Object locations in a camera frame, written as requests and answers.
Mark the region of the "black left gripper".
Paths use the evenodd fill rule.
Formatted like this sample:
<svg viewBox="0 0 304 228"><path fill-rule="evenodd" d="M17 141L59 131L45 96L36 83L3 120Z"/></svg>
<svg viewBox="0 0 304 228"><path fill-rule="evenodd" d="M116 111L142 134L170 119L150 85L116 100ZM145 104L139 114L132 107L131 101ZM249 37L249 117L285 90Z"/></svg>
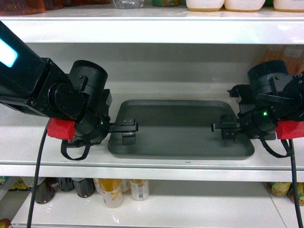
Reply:
<svg viewBox="0 0 304 228"><path fill-rule="evenodd" d="M71 144L100 144L108 133L121 133L124 146L134 145L138 123L134 118L124 118L110 123L109 107L112 96L109 89L102 92L91 89L82 92L85 108L77 119L76 133Z"/></svg>

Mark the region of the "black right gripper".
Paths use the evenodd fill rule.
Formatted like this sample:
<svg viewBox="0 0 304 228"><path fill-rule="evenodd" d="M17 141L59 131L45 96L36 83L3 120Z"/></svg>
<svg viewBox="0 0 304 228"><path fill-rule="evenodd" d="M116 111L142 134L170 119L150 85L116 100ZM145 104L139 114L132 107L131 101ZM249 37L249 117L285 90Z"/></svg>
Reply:
<svg viewBox="0 0 304 228"><path fill-rule="evenodd" d="M212 132L220 129L222 140L235 140L240 131L250 139L261 137L265 140L276 139L275 125L270 119L268 110L265 107L261 109L256 107L250 85L235 85L228 90L228 93L238 103L238 119L235 115L223 114L220 123L211 125Z"/></svg>

